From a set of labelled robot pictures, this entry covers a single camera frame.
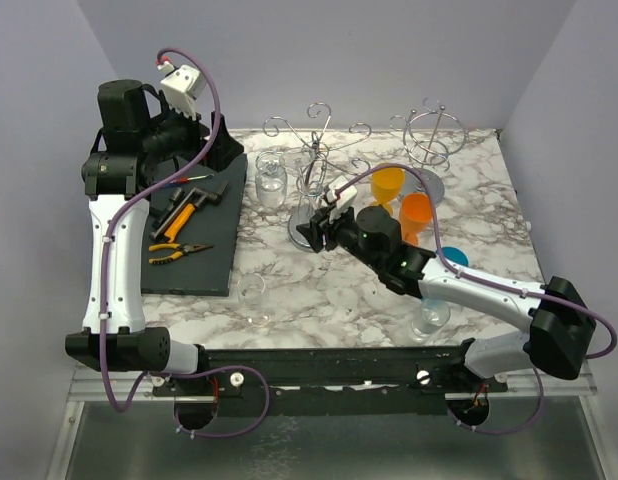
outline marble tabletop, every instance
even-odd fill
[[[410,321],[420,301],[388,291],[373,272],[340,249],[321,254],[298,250],[287,236],[287,220],[298,202],[295,179],[278,208],[269,209],[256,198],[255,159],[260,152],[299,146],[287,132],[271,138],[261,131],[234,131],[245,146],[249,170],[238,231],[238,244],[227,298],[146,295],[147,324],[166,326],[172,338],[208,348],[376,347],[416,345]],[[443,142],[461,140],[459,132],[444,132]],[[332,131],[324,143],[340,145],[356,136]],[[372,166],[407,163],[401,134],[373,133],[366,141],[333,152],[330,160],[353,168],[360,157]],[[463,250],[472,268],[519,280],[541,280],[540,269],[520,213],[515,192],[493,130],[469,132],[465,148],[451,157],[449,169],[436,173],[447,189],[438,207],[443,245]],[[358,186],[356,211],[373,198],[369,180]],[[399,204],[393,203],[394,211]],[[420,246],[435,250],[431,229],[420,236]],[[250,324],[236,295],[236,284],[248,273],[258,273],[269,291],[273,312],[265,325]],[[512,327],[464,308],[427,344],[459,344],[469,337],[487,338]]]

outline wall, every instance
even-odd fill
[[[387,128],[427,96],[503,127],[574,0],[78,2],[121,76],[157,81],[165,45],[197,55],[232,127],[308,126],[306,106],[324,101],[332,126]]]
[[[0,480],[44,478],[91,237],[80,166],[115,78],[72,0],[0,2]]]
[[[576,3],[502,139],[545,276],[618,329],[618,0]],[[618,445],[618,350],[592,368]]]

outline black mat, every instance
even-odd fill
[[[156,178],[165,178],[173,173],[173,169],[171,162],[163,163]],[[207,167],[196,166],[187,176],[206,173],[214,172]],[[247,156],[242,154],[225,170],[215,173],[213,178],[196,180],[184,185],[186,194],[194,187],[217,191],[225,180],[229,182],[220,205],[208,204],[195,212],[176,238],[176,243],[180,244],[213,244],[214,247],[209,250],[191,254],[167,265],[149,265],[149,258],[172,253],[170,250],[161,250],[149,254],[149,246],[154,243],[149,238],[149,234],[153,231],[151,224],[154,219],[149,216],[142,241],[142,293],[216,297],[229,295],[246,176]],[[151,207],[160,210],[165,208],[172,192],[173,189],[167,188],[154,193]]]

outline screwdriver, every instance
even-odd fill
[[[177,185],[182,185],[183,183],[189,183],[193,180],[202,180],[203,178],[212,178],[212,177],[213,177],[213,173],[208,173],[207,175],[198,175],[197,177],[182,177],[182,178],[178,178],[176,180],[169,182],[167,185],[163,186],[162,188],[173,188]]]

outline stand base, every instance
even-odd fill
[[[302,234],[298,232],[298,230],[296,230],[296,227],[298,225],[309,223],[309,219],[311,218],[312,214],[313,209],[310,205],[300,205],[294,210],[294,212],[289,217],[289,221],[287,222],[287,231],[289,233],[289,239],[291,240],[291,243],[293,243],[296,248],[299,248],[304,252],[311,253],[313,253],[311,245],[309,244],[307,239],[303,237]]]
[[[433,196],[431,201],[437,207],[442,203],[442,199],[445,197],[444,183],[442,183],[440,177],[431,170],[419,168],[418,173],[424,177],[425,182],[427,182],[427,185],[431,188],[431,194]],[[398,200],[402,202],[402,199],[410,193],[424,193],[424,191],[425,189],[416,177],[413,175],[407,175],[405,178],[405,183],[402,185],[400,193],[398,194]]]

